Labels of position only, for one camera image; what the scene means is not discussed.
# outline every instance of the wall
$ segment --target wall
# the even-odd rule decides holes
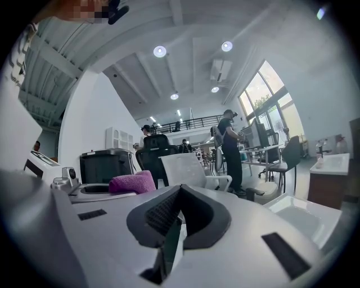
[[[105,130],[119,129],[139,142],[139,126],[125,108],[110,80],[103,73],[88,69],[72,92],[62,121],[58,160],[74,167],[80,177],[79,155],[91,150],[105,149]]]
[[[316,140],[336,134],[352,149],[349,121],[360,117],[360,97],[345,43],[332,23],[304,7],[288,13],[273,41],[263,39],[263,57],[294,100],[312,155]]]
[[[43,131],[38,138],[38,141],[41,144],[39,152],[45,156],[48,156],[49,158],[57,157],[58,140],[58,133]]]

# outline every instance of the computer monitor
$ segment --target computer monitor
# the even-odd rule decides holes
[[[262,123],[259,124],[256,120],[254,120],[249,127],[243,129],[242,133],[246,137],[244,146],[247,150],[269,146],[265,125]]]

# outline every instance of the railing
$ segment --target railing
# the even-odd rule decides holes
[[[218,125],[220,120],[223,118],[223,115],[209,116],[191,120],[185,120],[183,122],[179,122],[179,127],[176,126],[177,122],[164,124],[160,127],[151,127],[151,134],[161,134],[166,133],[176,133],[184,130],[190,130],[201,127],[212,127],[214,125]]]

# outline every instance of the purple towel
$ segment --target purple towel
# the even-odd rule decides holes
[[[156,187],[150,171],[114,177],[109,183],[110,193],[135,192],[136,194],[143,194],[153,190],[156,190]]]

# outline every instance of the white partition wall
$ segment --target white partition wall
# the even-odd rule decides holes
[[[59,163],[74,167],[80,176],[79,156],[91,150],[104,150],[106,130],[110,127],[127,134],[128,143],[129,140],[140,141],[142,132],[108,77],[87,70],[65,111],[59,139]]]

